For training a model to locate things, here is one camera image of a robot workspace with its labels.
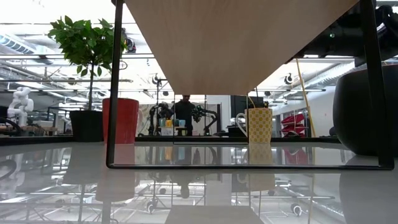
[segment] yellow mug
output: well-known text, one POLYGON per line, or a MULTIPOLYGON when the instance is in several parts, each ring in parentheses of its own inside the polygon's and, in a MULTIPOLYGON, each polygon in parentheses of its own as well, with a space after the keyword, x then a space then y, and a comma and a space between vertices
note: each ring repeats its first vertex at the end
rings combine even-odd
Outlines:
POLYGON ((173 126, 173 121, 172 120, 166 120, 166 127, 170 128, 173 126))
POLYGON ((247 117, 248 111, 244 114, 236 115, 236 121, 240 116, 246 120, 245 131, 239 122, 236 122, 238 128, 249 138, 249 143, 270 143, 272 136, 272 110, 270 108, 250 108, 249 119, 247 117))

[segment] white robot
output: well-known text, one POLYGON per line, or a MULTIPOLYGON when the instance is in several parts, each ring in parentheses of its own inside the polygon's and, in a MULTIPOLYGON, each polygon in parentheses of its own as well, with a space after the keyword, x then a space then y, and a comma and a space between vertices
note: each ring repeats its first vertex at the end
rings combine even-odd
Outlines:
POLYGON ((19 87, 17 91, 14 92, 12 99, 12 103, 8 107, 7 117, 11 121, 16 120, 16 116, 18 119, 19 126, 26 126, 27 122, 27 112, 33 111, 33 100, 29 99, 28 94, 30 93, 30 88, 28 87, 19 87), (21 104, 18 109, 14 109, 18 104, 21 104))

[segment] black metal table leg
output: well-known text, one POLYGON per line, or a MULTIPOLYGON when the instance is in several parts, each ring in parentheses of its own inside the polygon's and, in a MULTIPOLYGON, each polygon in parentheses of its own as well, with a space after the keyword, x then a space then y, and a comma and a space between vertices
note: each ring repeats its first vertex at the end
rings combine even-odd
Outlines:
POLYGON ((114 163, 114 148, 116 139, 116 120, 118 118, 118 88, 119 88, 119 67, 121 57, 121 35, 123 19, 124 0, 116 0, 116 12, 114 20, 113 59, 111 77, 111 98, 109 106, 108 142, 106 145, 106 166, 114 163))
POLYGON ((381 68, 379 39, 377 37, 375 6, 372 0, 361 0, 361 20, 364 39, 366 63, 368 66, 368 80, 373 123, 374 147, 378 149, 379 166, 394 168, 394 155, 391 145, 390 128, 387 123, 386 95, 381 68))

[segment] wooden tabletop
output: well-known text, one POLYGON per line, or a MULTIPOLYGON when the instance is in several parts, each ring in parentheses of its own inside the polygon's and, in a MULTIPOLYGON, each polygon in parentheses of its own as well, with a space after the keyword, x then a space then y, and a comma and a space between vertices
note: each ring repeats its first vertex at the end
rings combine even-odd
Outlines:
POLYGON ((176 94, 245 95, 358 0, 125 0, 176 94))

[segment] ceiling duct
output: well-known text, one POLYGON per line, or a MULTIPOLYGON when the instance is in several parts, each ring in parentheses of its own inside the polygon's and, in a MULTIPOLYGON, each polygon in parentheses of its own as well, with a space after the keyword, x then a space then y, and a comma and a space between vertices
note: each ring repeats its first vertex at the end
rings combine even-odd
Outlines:
MULTIPOLYGON (((42 54, 36 49, 33 44, 30 44, 16 36, 0 34, 0 52, 4 51, 9 54, 42 54)), ((46 58, 41 58, 35 60, 39 63, 44 63, 46 65, 51 65, 53 62, 46 58)))

